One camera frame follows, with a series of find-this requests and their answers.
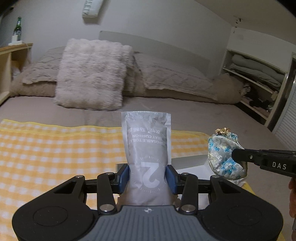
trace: gray ribbed panel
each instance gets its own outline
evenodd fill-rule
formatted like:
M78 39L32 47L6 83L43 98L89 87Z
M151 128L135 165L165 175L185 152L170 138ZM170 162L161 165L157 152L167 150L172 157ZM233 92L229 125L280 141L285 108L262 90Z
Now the gray ribbed panel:
M286 106L273 131L288 150L296 150L296 91L292 87Z
M110 216L99 218L80 241L217 241L193 216L181 215L173 206L123 206Z

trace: black circular motor housing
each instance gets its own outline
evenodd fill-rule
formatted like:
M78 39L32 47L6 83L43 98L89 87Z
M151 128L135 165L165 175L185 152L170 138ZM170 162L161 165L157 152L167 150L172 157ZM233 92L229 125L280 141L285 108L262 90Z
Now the black circular motor housing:
M280 211L251 194L225 194L201 213L203 226L219 240L277 240L283 227Z
M72 241L94 222L91 209L69 195L37 198L19 208L12 226L21 241Z

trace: green glass bottle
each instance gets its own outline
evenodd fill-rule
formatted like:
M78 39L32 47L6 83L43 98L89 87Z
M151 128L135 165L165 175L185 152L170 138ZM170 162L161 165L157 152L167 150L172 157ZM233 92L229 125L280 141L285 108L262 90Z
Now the green glass bottle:
M22 21L22 18L21 17L18 17L17 19L17 25L13 31L13 35L17 35L17 40L19 41L20 40L20 37L22 35L22 27L21 27L21 21Z

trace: human hand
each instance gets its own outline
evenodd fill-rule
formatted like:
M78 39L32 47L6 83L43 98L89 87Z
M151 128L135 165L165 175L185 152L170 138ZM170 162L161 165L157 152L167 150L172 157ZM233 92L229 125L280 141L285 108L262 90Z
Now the human hand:
M296 180L295 178L291 178L289 182L290 193L290 204L289 204L289 214L292 218L295 217L296 214Z

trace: white wall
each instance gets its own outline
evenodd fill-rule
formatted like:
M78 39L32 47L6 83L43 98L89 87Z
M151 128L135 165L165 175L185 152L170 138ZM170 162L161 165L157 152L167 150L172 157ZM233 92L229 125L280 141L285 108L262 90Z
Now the white wall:
M99 31L151 38L211 60L209 75L219 72L231 26L194 0L105 0L97 23L82 19L85 0L20 0L3 18L0 44L10 41L22 16L22 39L34 43L37 60L69 38L98 39Z
M243 28L232 28L228 49L239 51L288 71L296 45L268 34Z

